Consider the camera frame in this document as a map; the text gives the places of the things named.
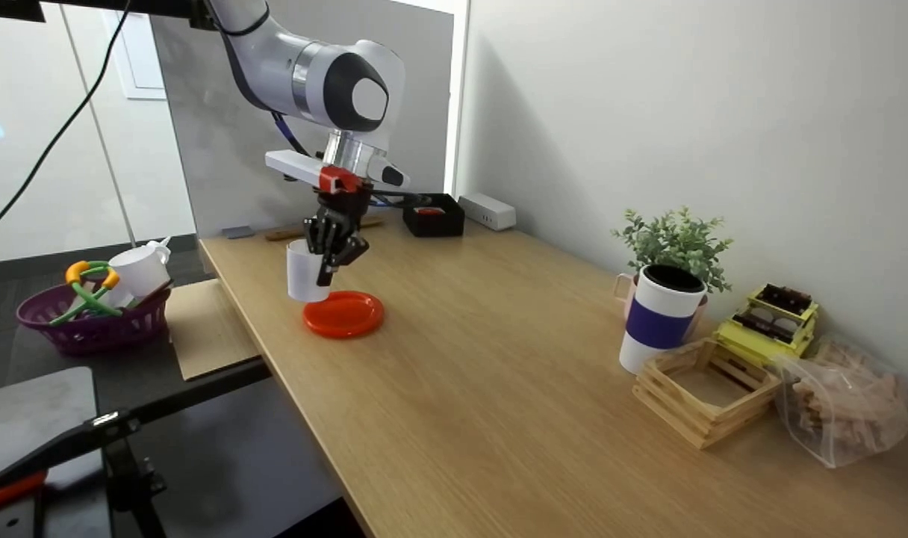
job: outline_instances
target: black device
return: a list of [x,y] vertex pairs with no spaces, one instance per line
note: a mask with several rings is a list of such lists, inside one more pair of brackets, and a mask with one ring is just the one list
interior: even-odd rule
[[416,236],[464,236],[464,209],[448,194],[413,194],[403,201],[403,224]]

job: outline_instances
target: red plate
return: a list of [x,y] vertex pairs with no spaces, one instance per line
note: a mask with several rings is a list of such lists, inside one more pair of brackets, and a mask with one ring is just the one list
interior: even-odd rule
[[384,327],[385,304],[369,292],[337,289],[325,301],[304,304],[301,316],[322,337],[360,337]]

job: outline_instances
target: wooden box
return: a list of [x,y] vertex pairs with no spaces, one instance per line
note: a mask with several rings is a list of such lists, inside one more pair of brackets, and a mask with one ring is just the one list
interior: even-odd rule
[[779,378],[715,337],[657,357],[634,396],[697,449],[709,449],[770,410]]

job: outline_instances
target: gray floor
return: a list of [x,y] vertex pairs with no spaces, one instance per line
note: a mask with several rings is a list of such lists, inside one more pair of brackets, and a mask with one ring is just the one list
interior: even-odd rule
[[[170,246],[173,283],[210,279],[195,240],[173,240]],[[107,260],[116,252],[0,264],[0,387],[89,366],[101,413],[139,406],[185,387],[164,337],[128,352],[65,358],[42,336],[16,322],[16,307],[28,295],[60,283],[68,264]],[[315,439],[276,379],[157,422],[131,446],[152,455],[157,470],[170,482],[167,493],[157,499],[170,535],[300,535],[289,532],[294,523],[337,499]],[[131,517],[113,521],[116,538],[139,535]]]

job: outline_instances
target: gray wall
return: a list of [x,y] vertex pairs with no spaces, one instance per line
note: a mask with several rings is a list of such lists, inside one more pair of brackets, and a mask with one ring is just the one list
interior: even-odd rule
[[814,292],[908,373],[908,0],[476,0],[461,188],[626,269],[627,206],[726,218],[736,292]]
[[[375,40],[407,62],[391,158],[409,174],[403,188],[439,191],[455,19],[390,0],[287,0],[273,3],[273,14],[318,43]],[[287,143],[273,116],[240,97],[222,40],[173,19],[152,19],[152,29],[197,233],[300,224],[312,215],[315,191],[264,165],[267,150]],[[325,131],[300,127],[300,137],[322,150]]]

